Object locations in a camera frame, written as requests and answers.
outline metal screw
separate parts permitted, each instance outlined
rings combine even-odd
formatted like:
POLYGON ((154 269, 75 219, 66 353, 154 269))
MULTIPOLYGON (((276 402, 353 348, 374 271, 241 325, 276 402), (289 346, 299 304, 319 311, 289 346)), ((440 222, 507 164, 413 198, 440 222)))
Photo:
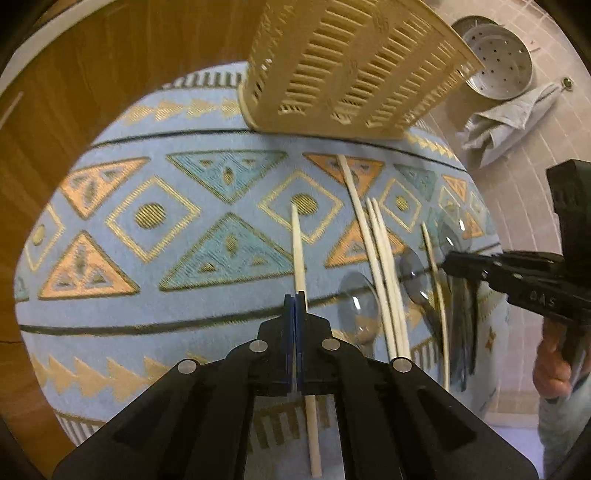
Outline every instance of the metal screw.
POLYGON ((325 338, 322 340, 322 348, 329 352, 334 352, 340 347, 340 342, 336 338, 325 338))
POLYGON ((248 348, 255 353, 263 353, 265 350, 267 350, 267 347, 267 342, 264 340, 254 340, 248 346, 248 348))
POLYGON ((413 364, 410 362, 408 358, 399 357, 394 362, 392 362, 392 366, 398 372, 405 374, 406 372, 410 372, 410 369, 413 367, 413 364))
POLYGON ((183 360, 177 368, 182 374, 192 374, 197 369, 197 362, 194 360, 183 360))

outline triangle pattern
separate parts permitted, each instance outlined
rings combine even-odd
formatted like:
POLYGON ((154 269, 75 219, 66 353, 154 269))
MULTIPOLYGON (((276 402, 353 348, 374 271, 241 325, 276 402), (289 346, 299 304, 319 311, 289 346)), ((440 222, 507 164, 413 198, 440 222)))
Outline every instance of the triangle pattern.
MULTIPOLYGON (((398 255, 404 250, 404 243, 395 233, 388 230, 392 253, 398 255)), ((330 251, 329 257, 324 262, 326 268, 341 267, 353 263, 365 262, 368 257, 365 253, 365 245, 358 222, 351 223, 339 241, 330 251)))
MULTIPOLYGON (((341 185, 345 185, 343 172, 339 167, 339 162, 336 159, 336 155, 304 153, 304 156, 314 165, 318 166, 321 170, 333 177, 341 185)), ((362 197, 369 190, 372 182, 382 171, 384 162, 378 160, 369 160, 367 158, 346 158, 347 165, 349 165, 351 173, 353 174, 353 181, 355 182, 357 193, 360 197, 362 197)))
POLYGON ((464 232, 464 238, 477 238, 484 235, 482 228, 476 223, 474 217, 466 212, 466 231, 464 232))
POLYGON ((47 373, 58 393, 64 393, 76 381, 76 376, 51 355, 49 356, 47 373))
POLYGON ((39 385, 45 387, 47 380, 49 379, 47 368, 37 359, 35 355, 31 356, 31 363, 33 365, 33 371, 37 377, 39 385))
POLYGON ((157 362, 156 360, 153 360, 147 356, 144 357, 144 369, 146 375, 148 376, 148 382, 150 382, 150 384, 156 382, 156 380, 158 380, 166 372, 168 372, 168 370, 170 370, 170 368, 166 365, 163 365, 160 362, 157 362))
POLYGON ((29 289, 20 275, 14 277, 14 301, 27 301, 29 299, 29 289))
POLYGON ((219 199, 233 204, 287 154, 278 150, 223 150, 167 155, 167 160, 219 199))
POLYGON ((86 365, 82 360, 74 357, 74 364, 76 366, 76 379, 83 396, 94 397, 109 385, 108 378, 86 365))
POLYGON ((40 300, 133 295, 139 287, 82 230, 53 267, 39 292, 40 300), (104 282, 97 282, 97 275, 104 282))
POLYGON ((442 175, 454 193, 466 203, 466 196, 468 194, 468 182, 466 180, 450 177, 449 175, 442 175))
POLYGON ((398 171, 407 179, 427 201, 433 197, 437 175, 435 172, 423 168, 396 165, 398 171))
POLYGON ((292 273, 293 258, 288 252, 239 216, 227 213, 161 280, 160 289, 201 288, 292 273), (236 239, 231 251, 225 241, 230 235, 236 239))
POLYGON ((112 358, 107 357, 107 370, 111 378, 113 396, 117 401, 125 401, 140 388, 148 385, 147 380, 138 374, 127 370, 112 358))
POLYGON ((60 190, 78 215, 88 220, 105 199, 147 161, 147 158, 132 158, 81 168, 64 179, 60 190))

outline wooden chopstick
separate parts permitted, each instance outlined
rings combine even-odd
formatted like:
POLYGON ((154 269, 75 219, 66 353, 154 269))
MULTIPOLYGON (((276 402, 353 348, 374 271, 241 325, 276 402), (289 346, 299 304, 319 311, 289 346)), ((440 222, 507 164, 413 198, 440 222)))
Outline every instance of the wooden chopstick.
POLYGON ((402 338, 402 330, 400 329, 400 318, 397 305, 396 295, 394 293, 394 281, 392 280, 392 269, 390 268, 390 259, 392 257, 392 251, 389 248, 389 241, 387 244, 384 243, 384 233, 378 222, 374 206, 371 200, 368 198, 367 201, 368 213, 369 213, 369 224, 374 232, 374 238, 376 246, 378 247, 379 259, 382 265, 382 271, 384 272, 384 279, 386 282, 386 294, 388 296, 388 303, 390 304, 391 322, 394 330, 394 340, 396 341, 396 351, 398 355, 406 356, 404 347, 404 340, 402 338))
POLYGON ((375 252, 374 241, 372 240, 368 222, 365 218, 363 208, 361 207, 361 201, 359 200, 357 190, 355 189, 355 182, 353 181, 351 170, 349 168, 349 165, 347 164, 347 159, 344 155, 337 155, 336 157, 339 161, 340 169, 343 171, 345 184, 347 185, 349 196, 351 197, 351 202, 353 203, 353 209, 355 210, 355 216, 357 217, 357 222, 359 224, 359 228, 361 229, 361 236, 363 237, 365 252, 367 253, 369 267, 374 277, 375 291, 378 295, 378 303, 382 312, 382 325, 384 327, 384 336, 386 338, 388 357, 390 360, 392 360, 398 356, 396 350, 396 341, 394 339, 394 330, 391 321, 392 316, 390 314, 390 308, 388 306, 386 291, 384 290, 384 281, 382 279, 382 273, 379 269, 378 257, 375 252))
POLYGON ((433 245, 431 244, 431 237, 427 230, 425 222, 421 223, 421 230, 423 231, 423 239, 425 247, 427 248, 427 258, 429 259, 429 266, 431 267, 431 274, 433 275, 433 284, 436 289, 436 302, 439 309, 439 316, 441 318, 441 336, 443 338, 443 388, 449 391, 449 343, 447 338, 447 316, 445 313, 445 303, 443 301, 443 289, 441 288, 441 281, 439 280, 439 270, 437 262, 435 262, 435 255, 433 254, 433 245))
MULTIPOLYGON (((291 204, 291 238, 293 242, 295 291, 303 291, 306 296, 306 311, 308 311, 308 294, 306 292, 306 269, 304 267, 304 248, 301 243, 300 217, 297 206, 291 204)), ((310 454, 310 470, 313 478, 322 476, 320 461, 320 439, 318 435, 318 415, 316 412, 316 397, 305 395, 306 427, 308 430, 308 451, 310 454)))
POLYGON ((394 253, 392 253, 392 248, 390 247, 390 239, 388 238, 388 230, 386 229, 386 223, 384 222, 384 217, 382 216, 382 211, 379 207, 378 201, 375 198, 372 198, 372 204, 374 206, 375 214, 378 218, 378 224, 382 231, 382 235, 384 237, 384 244, 387 246, 388 252, 388 270, 392 275, 392 282, 394 284, 394 295, 395 295, 395 303, 398 309, 398 319, 400 321, 400 329, 402 333, 402 341, 404 344, 404 349, 399 351, 399 355, 405 356, 406 358, 410 359, 410 341, 408 340, 408 329, 406 324, 406 314, 404 313, 404 303, 402 302, 402 292, 400 290, 400 282, 398 281, 398 273, 396 272, 396 263, 394 261, 394 253))

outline black stripe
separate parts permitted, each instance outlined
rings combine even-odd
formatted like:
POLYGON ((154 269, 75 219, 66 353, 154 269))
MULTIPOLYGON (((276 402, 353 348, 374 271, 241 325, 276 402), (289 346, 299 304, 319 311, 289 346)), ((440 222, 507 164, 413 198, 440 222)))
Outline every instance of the black stripe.
MULTIPOLYGON (((178 131, 173 131, 173 132, 158 132, 155 134, 134 135, 132 137, 116 138, 114 140, 98 142, 98 143, 92 144, 90 146, 90 148, 88 150, 86 150, 86 153, 88 153, 92 150, 95 150, 97 148, 111 147, 111 146, 120 145, 123 143, 131 143, 131 142, 137 142, 137 141, 143 141, 143 140, 150 140, 153 138, 184 137, 187 135, 199 135, 199 134, 201 134, 201 135, 219 135, 219 134, 258 135, 259 133, 253 132, 250 130, 238 129, 238 128, 223 129, 223 130, 178 130, 178 131)), ((283 133, 274 134, 274 133, 264 132, 264 133, 261 133, 261 135, 285 135, 285 134, 283 134, 283 133)), ((293 136, 294 137, 303 137, 303 138, 306 137, 306 135, 293 135, 293 136)), ((421 160, 427 160, 427 161, 430 161, 433 163, 437 163, 437 164, 443 165, 445 167, 453 168, 454 170, 461 171, 461 172, 467 174, 467 171, 465 169, 455 167, 454 165, 450 165, 449 163, 445 163, 444 161, 441 161, 441 160, 434 160, 433 158, 424 157, 419 153, 402 150, 400 148, 389 147, 387 145, 376 145, 376 144, 366 142, 363 140, 354 140, 354 139, 343 140, 342 138, 332 138, 332 137, 323 137, 323 138, 325 138, 327 140, 348 142, 348 143, 352 143, 352 144, 356 144, 356 145, 367 145, 368 147, 383 148, 385 150, 389 150, 389 151, 393 151, 393 152, 404 153, 406 155, 410 155, 411 157, 415 157, 415 158, 419 158, 421 160)))
MULTIPOLYGON (((499 242, 480 248, 473 253, 480 253, 491 248, 498 247, 499 242)), ((426 273, 429 268, 426 268, 421 273, 426 273)), ((341 294, 333 294, 327 297, 310 300, 308 302, 309 308, 321 307, 336 301, 341 294)), ((277 305, 255 312, 245 312, 238 314, 224 315, 220 317, 210 317, 204 319, 193 320, 179 320, 178 322, 168 323, 150 323, 147 325, 124 325, 124 326, 105 326, 105 327, 50 327, 43 325, 20 325, 22 332, 36 333, 39 335, 51 336, 75 336, 75 335, 91 335, 91 336, 124 336, 124 335, 154 335, 157 333, 178 332, 179 330, 200 330, 211 328, 219 325, 226 325, 228 323, 243 323, 251 320, 260 320, 278 316, 281 314, 283 305, 277 305)))

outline floor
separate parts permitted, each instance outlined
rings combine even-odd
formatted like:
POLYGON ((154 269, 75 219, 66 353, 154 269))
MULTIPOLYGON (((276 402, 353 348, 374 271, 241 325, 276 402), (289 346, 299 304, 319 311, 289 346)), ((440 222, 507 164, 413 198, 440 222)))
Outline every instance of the floor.
MULTIPOLYGON (((427 0, 448 23, 465 15, 484 15, 513 31, 532 50, 534 86, 560 81, 574 82, 558 102, 505 156, 482 169, 471 171, 495 219, 505 249, 560 252, 558 218, 553 213, 545 170, 570 158, 591 160, 591 77, 573 46, 556 23, 532 0, 427 0)), ((427 122, 462 159, 456 139, 468 117, 497 103, 467 85, 434 109, 427 122)), ((511 307, 509 352, 495 414, 537 414, 538 395, 531 380, 536 347, 541 339, 541 317, 511 307)))

